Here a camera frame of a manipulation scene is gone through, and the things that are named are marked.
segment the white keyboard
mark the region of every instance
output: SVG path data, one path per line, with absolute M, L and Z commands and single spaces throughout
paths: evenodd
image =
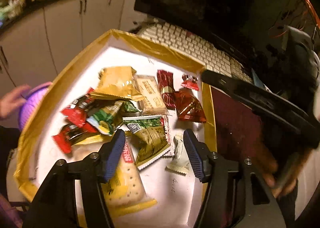
M 242 72 L 243 66 L 237 60 L 216 49 L 203 38 L 180 27 L 169 23 L 164 25 L 158 23 L 142 29 L 139 35 L 196 60 L 208 70 L 252 83 L 252 79 Z

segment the qr code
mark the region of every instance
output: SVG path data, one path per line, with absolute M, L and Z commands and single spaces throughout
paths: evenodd
M 133 134 L 142 130 L 138 123 L 128 123 L 127 126 L 132 131 Z

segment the cabinet door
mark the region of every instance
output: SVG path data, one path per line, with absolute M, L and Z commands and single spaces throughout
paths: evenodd
M 121 16 L 120 30 L 128 32 L 130 29 L 137 27 L 133 22 L 137 23 L 144 21 L 147 14 L 135 11 L 134 3 L 136 0 L 124 0 L 123 12 Z
M 0 40 L 0 55 L 7 60 L 6 69 L 18 86 L 53 81 L 57 76 L 47 41 L 44 12 L 39 10 L 13 26 Z
M 62 0 L 44 8 L 48 40 L 58 73 L 82 51 L 82 0 Z
M 83 47 L 109 29 L 119 29 L 124 0 L 84 0 Z
M 14 85 L 7 74 L 4 65 L 0 63 L 0 99 L 10 92 Z M 0 125 L 6 128 L 18 128 L 18 112 L 14 112 L 6 119 L 0 119 Z

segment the metal screw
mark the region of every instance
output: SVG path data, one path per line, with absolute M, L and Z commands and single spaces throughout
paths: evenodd
M 247 159 L 245 159 L 244 160 L 244 163 L 246 164 L 246 165 L 252 165 L 252 162 L 251 162 L 251 159 L 250 158 L 247 158 Z
M 90 159 L 96 159 L 99 156 L 97 152 L 91 153 L 90 154 Z
M 217 159 L 218 158 L 218 153 L 217 152 L 211 152 L 211 157 L 213 159 Z
M 56 163 L 57 166 L 62 166 L 64 164 L 64 159 L 59 159 Z

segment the red snack wrapper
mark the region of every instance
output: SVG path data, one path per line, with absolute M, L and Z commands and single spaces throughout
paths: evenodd
M 173 73 L 164 70 L 157 72 L 158 87 L 164 103 L 169 110 L 176 108 L 174 104 Z
M 178 120 L 206 123 L 201 103 L 192 94 L 186 92 L 175 92 L 176 110 Z
M 63 115 L 67 116 L 70 122 L 79 128 L 84 126 L 87 119 L 87 111 L 93 107 L 95 99 L 89 96 L 89 93 L 93 91 L 93 88 L 90 88 L 85 95 L 74 100 L 68 107 L 61 111 Z
M 55 143 L 64 153 L 71 152 L 71 146 L 98 133 L 97 129 L 91 126 L 88 122 L 82 128 L 79 128 L 73 123 L 68 123 L 63 126 L 58 135 L 52 136 Z
M 197 81 L 198 81 L 197 77 L 194 77 L 188 74 L 183 74 L 182 79 L 183 79 L 183 83 L 181 84 L 182 87 L 199 91 L 199 86 L 197 84 Z

